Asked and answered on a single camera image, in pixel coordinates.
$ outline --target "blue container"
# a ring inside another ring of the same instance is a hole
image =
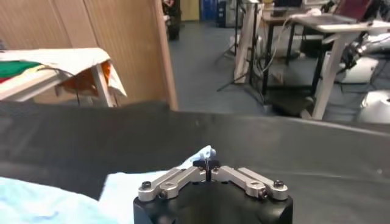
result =
[[[215,21],[217,18],[217,0],[200,0],[200,20]]]

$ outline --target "cable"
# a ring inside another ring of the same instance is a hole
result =
[[[282,33],[283,33],[283,31],[285,30],[285,26],[286,26],[287,22],[290,21],[290,20],[291,20],[291,18],[288,18],[288,19],[286,19],[286,21],[283,23],[283,25],[282,25],[282,30],[280,31],[280,34],[279,34],[279,37],[278,37],[278,41],[277,41],[277,43],[276,43],[276,47],[274,48],[274,53],[272,54],[272,57],[271,57],[271,59],[270,59],[268,65],[265,66],[265,68],[261,71],[261,73],[267,71],[267,70],[271,67],[271,64],[272,64],[272,62],[274,61],[274,58],[275,58],[275,56],[276,56],[276,51],[278,50],[280,40],[282,39]]]

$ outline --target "small blue object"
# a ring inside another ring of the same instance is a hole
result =
[[[211,158],[216,152],[211,146],[206,146],[195,155],[189,157],[179,169],[187,169],[193,161]],[[153,181],[164,175],[166,171],[150,173],[115,173],[110,174],[106,181],[99,204],[120,224],[133,224],[133,201],[138,196],[138,188],[144,181]]]
[[[117,224],[99,203],[56,187],[0,177],[0,222]]]

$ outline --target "red cloth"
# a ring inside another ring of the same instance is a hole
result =
[[[372,0],[342,0],[336,10],[337,15],[362,20]]]
[[[0,78],[0,83],[3,83],[5,81],[7,81],[8,79],[12,79],[12,77]]]

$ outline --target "gray carpet floor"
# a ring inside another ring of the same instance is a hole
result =
[[[230,85],[223,91],[216,90],[233,78],[234,61],[228,58],[216,60],[229,48],[233,29],[215,27],[213,23],[185,23],[180,31],[180,40],[169,43],[179,108],[181,111],[211,113],[238,113],[274,116],[272,108],[264,107],[250,88]],[[298,48],[300,40],[294,40]],[[285,51],[287,40],[281,41],[278,49]],[[290,69],[299,74],[294,79],[311,83],[315,60],[295,60]],[[271,72],[282,69],[275,65]],[[390,89],[386,78],[390,71],[388,63],[377,66],[375,80],[368,85],[335,85],[325,112],[327,121],[353,121],[360,110],[360,103],[368,91]]]

